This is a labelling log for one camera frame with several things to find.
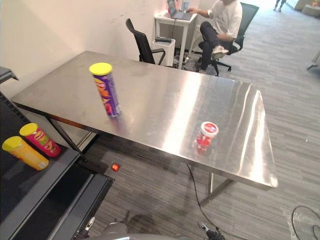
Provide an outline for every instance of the sneaker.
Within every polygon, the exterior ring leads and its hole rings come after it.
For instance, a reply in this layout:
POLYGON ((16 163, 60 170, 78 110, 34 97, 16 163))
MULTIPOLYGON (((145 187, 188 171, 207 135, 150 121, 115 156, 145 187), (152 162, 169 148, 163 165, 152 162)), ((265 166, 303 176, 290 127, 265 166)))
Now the sneaker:
POLYGON ((220 58, 222 58, 222 57, 223 57, 224 55, 226 55, 228 52, 229 52, 229 51, 226 50, 226 49, 225 49, 223 46, 221 46, 221 45, 216 46, 216 47, 213 49, 213 51, 212 51, 213 56, 214 56, 215 59, 220 59, 220 58))

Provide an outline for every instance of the laptop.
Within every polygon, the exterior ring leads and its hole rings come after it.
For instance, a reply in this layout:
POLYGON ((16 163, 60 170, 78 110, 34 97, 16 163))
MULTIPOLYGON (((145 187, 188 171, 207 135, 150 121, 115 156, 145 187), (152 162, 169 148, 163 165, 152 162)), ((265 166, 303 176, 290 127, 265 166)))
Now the laptop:
POLYGON ((169 13, 172 19, 189 21, 192 17, 192 13, 178 11, 175 5, 175 0, 167 0, 169 5, 169 13))

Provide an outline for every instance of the black cable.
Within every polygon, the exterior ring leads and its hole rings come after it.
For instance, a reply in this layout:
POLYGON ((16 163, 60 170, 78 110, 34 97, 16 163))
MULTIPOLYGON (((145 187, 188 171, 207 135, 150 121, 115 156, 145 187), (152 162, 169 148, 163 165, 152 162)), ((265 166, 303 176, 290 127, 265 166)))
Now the black cable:
POLYGON ((217 230, 221 230, 224 234, 227 234, 227 235, 229 235, 229 236, 231 236, 231 237, 234 237, 234 238, 237 238, 237 239, 241 239, 241 240, 249 240, 249 239, 247 239, 247 238, 243 238, 243 237, 234 235, 234 234, 232 234, 232 233, 229 233, 229 232, 227 232, 227 231, 224 231, 224 230, 222 230, 221 228, 219 228, 217 225, 215 225, 212 221, 210 221, 210 219, 207 217, 207 215, 206 215, 206 214, 204 213, 204 211, 202 210, 201 204, 200 204, 200 202, 199 202, 198 193, 197 193, 197 187, 196 187, 196 181, 195 181, 194 175, 193 175, 193 173, 192 173, 192 171, 191 171, 191 168, 189 167, 188 164, 187 164, 187 167, 188 167, 188 169, 189 169, 189 171, 190 171, 190 174, 191 174, 191 177, 192 177, 196 201, 198 202, 198 206, 199 206, 199 208, 200 208, 200 211, 201 211, 201 213, 203 214, 203 216, 205 217, 205 219, 206 219, 212 226, 214 226, 217 230))
POLYGON ((171 35, 170 35, 170 38, 172 38, 172 39, 174 38, 174 30, 175 30, 175 26, 176 26, 176 20, 177 19, 175 19, 173 22, 173 28, 172 28, 171 35))
MULTIPOLYGON (((297 210, 298 208, 308 209, 308 210, 311 211, 313 214, 315 214, 319 220, 320 220, 320 216, 319 216, 315 211, 313 211, 310 207, 307 207, 307 206, 299 205, 299 206, 296 206, 296 207, 294 208, 294 210, 293 210, 292 213, 291 213, 291 224, 292 224, 292 228, 293 228, 294 234, 295 234, 295 236, 297 237, 297 239, 298 239, 298 240, 302 240, 302 239, 298 236, 297 231, 296 231, 296 227, 295 227, 295 224, 294 224, 294 214, 295 214, 295 212, 296 212, 296 210, 297 210)), ((319 240, 319 238, 317 238, 317 236, 316 236, 315 228, 319 228, 319 229, 320 229, 320 226, 318 226, 318 225, 313 225, 313 226, 312 226, 313 236, 314 236, 314 238, 315 238, 316 240, 319 240)))
MULTIPOLYGON (((192 173, 192 171, 191 171, 191 168, 189 167, 188 164, 187 164, 187 167, 188 167, 188 169, 189 169, 189 171, 190 171, 190 174, 191 174, 191 177, 192 177, 192 181, 193 181, 193 185, 194 185, 194 191, 195 191, 195 197, 196 197, 196 201, 198 202, 198 206, 199 206, 199 208, 200 208, 201 213, 203 214, 203 216, 205 217, 205 219, 206 219, 211 225, 213 225, 214 227, 216 227, 217 230, 220 229, 219 227, 217 227, 217 225, 215 225, 212 221, 210 221, 210 219, 207 217, 207 215, 206 215, 206 214, 204 213, 204 211, 202 210, 202 207, 201 207, 201 204, 200 204, 199 198, 198 198, 197 187, 196 187, 196 182, 195 182, 194 175, 193 175, 193 173, 192 173)), ((319 216, 315 211, 313 211, 310 207, 303 206, 303 205, 299 205, 299 206, 295 207, 295 209, 294 209, 294 210, 292 211, 292 213, 291 213, 291 224, 292 224, 292 228, 293 228, 294 234, 295 234, 295 236, 297 237, 297 239, 298 239, 298 240, 302 240, 302 239, 298 236, 297 231, 296 231, 296 228, 295 228, 295 224, 294 224, 294 214, 295 214, 295 211, 296 211, 298 208, 305 208, 305 209, 310 210, 312 213, 314 213, 314 214, 317 216, 317 218, 318 218, 319 220, 320 220, 320 216, 319 216)), ((316 236, 315 228, 319 228, 319 229, 320 229, 320 226, 318 226, 318 225, 313 225, 313 226, 312 226, 313 236, 314 236, 314 238, 315 238, 316 240, 319 240, 319 238, 316 236)), ((241 240, 248 240, 248 239, 246 239, 246 238, 243 238, 243 237, 240 237, 240 236, 231 234, 231 233, 229 233, 229 232, 227 232, 227 231, 224 231, 224 230, 222 230, 222 229, 220 229, 220 230, 221 230, 223 233, 225 233, 225 234, 227 234, 227 235, 229 235, 229 236, 231 236, 231 237, 234 237, 234 238, 237 238, 237 239, 241 239, 241 240)))

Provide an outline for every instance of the gray carpet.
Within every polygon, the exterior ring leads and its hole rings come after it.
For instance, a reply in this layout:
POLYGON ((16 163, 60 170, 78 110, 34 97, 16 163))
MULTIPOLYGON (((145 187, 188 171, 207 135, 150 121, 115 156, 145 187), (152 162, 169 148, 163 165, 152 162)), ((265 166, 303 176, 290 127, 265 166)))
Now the gray carpet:
MULTIPOLYGON (((253 83, 261 90, 279 187, 263 191, 236 183, 203 209, 220 228, 250 240, 296 239, 291 212, 305 205, 320 214, 320 69, 306 70, 320 51, 320 20, 285 5, 282 13, 260 10, 246 32, 243 50, 223 61, 220 77, 253 83)), ((196 59, 189 64, 195 68, 196 59)), ((213 67, 206 74, 215 75, 213 67)), ((114 137, 101 136, 87 152, 89 159, 120 163, 90 235, 107 224, 124 221, 131 233, 182 234, 201 240, 197 221, 210 224, 196 202, 188 168, 170 156, 114 137)), ((193 168, 200 199, 206 196, 208 173, 193 168)), ((224 179, 217 176, 215 184, 224 179)), ((294 215, 302 240, 313 240, 315 215, 294 215)), ((320 229, 316 229, 320 238, 320 229)), ((227 236, 227 240, 236 239, 227 236)))

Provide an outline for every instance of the person's legs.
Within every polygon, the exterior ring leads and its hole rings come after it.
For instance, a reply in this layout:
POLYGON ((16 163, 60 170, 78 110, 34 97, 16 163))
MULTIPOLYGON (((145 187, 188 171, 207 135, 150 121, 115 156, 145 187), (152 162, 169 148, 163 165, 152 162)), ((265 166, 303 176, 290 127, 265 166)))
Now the person's legs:
POLYGON ((274 6, 274 11, 276 10, 276 8, 278 7, 278 3, 280 2, 280 0, 276 0, 275 6, 274 6))
POLYGON ((279 12, 281 12, 281 8, 282 8, 282 6, 284 5, 285 2, 286 2, 286 0, 282 0, 282 1, 281 1, 281 5, 280 5, 280 7, 279 7, 279 12))
POLYGON ((224 56, 228 52, 222 47, 222 42, 219 40, 217 36, 216 30, 212 27, 212 25, 205 21, 200 26, 200 32, 202 33, 204 42, 201 46, 202 48, 202 62, 201 62, 201 70, 205 71, 211 61, 211 53, 214 52, 218 54, 220 58, 224 56))
POLYGON ((200 32, 202 33, 203 39, 211 43, 212 48, 220 45, 220 40, 217 37, 217 32, 214 30, 212 25, 208 21, 204 21, 200 26, 200 32))
POLYGON ((210 61, 211 61, 211 53, 213 47, 208 40, 205 40, 202 45, 202 61, 201 61, 201 70, 206 70, 210 61))

